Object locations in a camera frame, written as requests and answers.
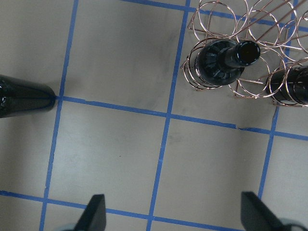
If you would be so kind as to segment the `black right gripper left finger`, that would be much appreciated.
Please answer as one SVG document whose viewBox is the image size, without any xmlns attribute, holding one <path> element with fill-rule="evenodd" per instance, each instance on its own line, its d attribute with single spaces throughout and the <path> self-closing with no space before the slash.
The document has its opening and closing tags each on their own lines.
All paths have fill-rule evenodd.
<svg viewBox="0 0 308 231">
<path fill-rule="evenodd" d="M 104 231 L 106 228 L 106 208 L 104 194 L 93 195 L 78 220 L 76 231 Z"/>
</svg>

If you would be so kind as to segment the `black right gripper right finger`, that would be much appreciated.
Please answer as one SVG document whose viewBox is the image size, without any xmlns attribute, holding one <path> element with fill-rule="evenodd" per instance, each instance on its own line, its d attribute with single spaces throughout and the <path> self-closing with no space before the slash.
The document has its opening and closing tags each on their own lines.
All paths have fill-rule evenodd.
<svg viewBox="0 0 308 231">
<path fill-rule="evenodd" d="M 246 231 L 285 231 L 286 227 L 253 193 L 241 193 L 241 223 Z"/>
</svg>

